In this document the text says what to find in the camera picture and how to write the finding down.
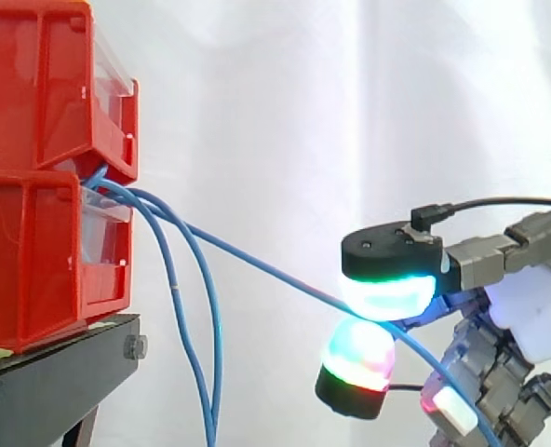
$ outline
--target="black table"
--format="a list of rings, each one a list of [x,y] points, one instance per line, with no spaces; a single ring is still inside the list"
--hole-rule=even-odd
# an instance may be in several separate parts
[[[89,446],[100,402],[145,355],[138,315],[21,356],[0,359],[0,447]]]

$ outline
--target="green led light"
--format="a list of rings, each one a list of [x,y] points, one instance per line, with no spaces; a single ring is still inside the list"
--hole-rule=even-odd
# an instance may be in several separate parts
[[[386,391],[396,362],[393,337],[374,323],[344,320],[323,357],[323,366],[345,383]]]
[[[407,277],[385,282],[360,282],[342,278],[343,298],[360,317],[395,321],[417,317],[431,304],[435,277]]]

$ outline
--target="metal bolt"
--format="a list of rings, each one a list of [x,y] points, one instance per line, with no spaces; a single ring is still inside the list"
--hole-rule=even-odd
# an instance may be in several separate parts
[[[147,356],[147,335],[129,335],[125,344],[125,357],[143,360]]]

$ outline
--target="black cable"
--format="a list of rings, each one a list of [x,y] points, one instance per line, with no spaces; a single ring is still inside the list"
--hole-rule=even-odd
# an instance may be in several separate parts
[[[537,205],[551,207],[551,198],[547,197],[489,197],[470,200],[458,204],[427,205],[411,212],[410,224],[416,231],[430,232],[431,226],[443,222],[453,214],[473,208],[488,207],[491,205]]]
[[[471,210],[490,205],[539,205],[551,207],[551,198],[547,197],[489,197],[451,205],[453,212]]]
[[[392,384],[389,386],[389,391],[417,391],[420,393],[422,390],[422,385]]]

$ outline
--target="robotic hand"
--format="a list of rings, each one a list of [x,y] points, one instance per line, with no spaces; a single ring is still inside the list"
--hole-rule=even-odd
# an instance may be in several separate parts
[[[456,211],[507,203],[551,200],[506,197],[413,210],[410,222],[347,236],[342,265],[346,302],[362,318],[394,321],[409,331],[462,313],[442,364],[502,444],[519,447],[531,445],[551,416],[551,373],[530,377],[534,364],[551,359],[551,211],[532,214],[502,235],[450,247],[431,234],[432,224]],[[536,268],[521,271],[527,266]],[[544,296],[531,296],[528,288],[539,276]],[[358,322],[336,331],[316,394],[337,413],[372,419],[389,388],[393,339],[372,323],[362,321],[370,329],[359,329]],[[438,428],[431,446],[489,445],[476,414],[436,372],[424,383],[421,406]]]

